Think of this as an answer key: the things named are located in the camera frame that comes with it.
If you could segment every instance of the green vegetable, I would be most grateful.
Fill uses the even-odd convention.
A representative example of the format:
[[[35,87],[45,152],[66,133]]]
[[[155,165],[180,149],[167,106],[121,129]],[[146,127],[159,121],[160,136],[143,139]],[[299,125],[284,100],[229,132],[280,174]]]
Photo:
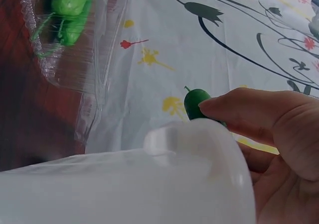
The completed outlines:
[[[72,46],[80,37],[86,24],[92,0],[86,0],[82,13],[74,20],[62,21],[58,38],[60,43],[65,46]]]
[[[211,98],[211,96],[206,91],[201,89],[195,89],[191,91],[187,86],[185,86],[185,89],[188,90],[188,94],[184,99],[184,106],[189,120],[193,120],[196,118],[208,118],[202,114],[198,105],[199,103]],[[217,122],[226,127],[226,124],[224,122]]]
[[[66,20],[73,20],[81,14],[86,0],[52,0],[52,11],[63,16]]]

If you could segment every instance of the brown wooden surface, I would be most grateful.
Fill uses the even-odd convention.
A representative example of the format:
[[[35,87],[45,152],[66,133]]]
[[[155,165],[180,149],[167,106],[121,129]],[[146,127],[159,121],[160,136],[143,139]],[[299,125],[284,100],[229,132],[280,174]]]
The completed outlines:
[[[74,140],[81,94],[42,76],[21,0],[0,0],[0,170],[83,153]]]

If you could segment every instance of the printed flower pattern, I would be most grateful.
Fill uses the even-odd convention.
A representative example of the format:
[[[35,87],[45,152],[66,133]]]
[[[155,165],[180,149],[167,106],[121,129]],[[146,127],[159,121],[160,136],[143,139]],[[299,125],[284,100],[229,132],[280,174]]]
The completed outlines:
[[[314,49],[315,47],[315,41],[311,39],[310,37],[305,37],[304,43],[305,43],[305,48],[309,51]]]

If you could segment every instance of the plastic wrap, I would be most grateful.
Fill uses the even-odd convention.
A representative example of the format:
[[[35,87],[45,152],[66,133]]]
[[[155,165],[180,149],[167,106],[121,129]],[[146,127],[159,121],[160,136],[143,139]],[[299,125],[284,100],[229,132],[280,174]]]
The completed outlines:
[[[34,52],[50,83],[99,97],[127,4],[127,0],[108,1],[93,0],[80,37],[74,45],[64,46],[59,40],[63,18],[52,15],[52,0],[22,0]]]

